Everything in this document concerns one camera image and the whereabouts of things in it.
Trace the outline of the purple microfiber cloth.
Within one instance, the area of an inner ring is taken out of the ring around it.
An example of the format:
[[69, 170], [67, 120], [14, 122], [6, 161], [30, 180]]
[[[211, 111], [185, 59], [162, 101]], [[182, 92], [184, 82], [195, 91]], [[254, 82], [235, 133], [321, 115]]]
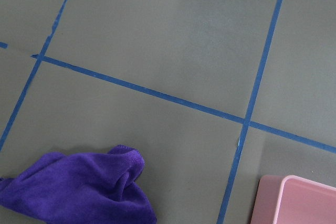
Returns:
[[156, 223], [136, 184], [144, 159], [118, 145], [107, 153], [52, 152], [1, 179], [1, 205], [46, 223]]

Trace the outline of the pink plastic bin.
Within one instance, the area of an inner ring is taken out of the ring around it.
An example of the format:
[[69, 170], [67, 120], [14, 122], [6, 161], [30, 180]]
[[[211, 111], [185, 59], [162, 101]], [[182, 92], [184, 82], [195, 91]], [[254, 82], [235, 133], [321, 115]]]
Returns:
[[335, 188], [295, 175], [262, 176], [251, 223], [335, 223]]

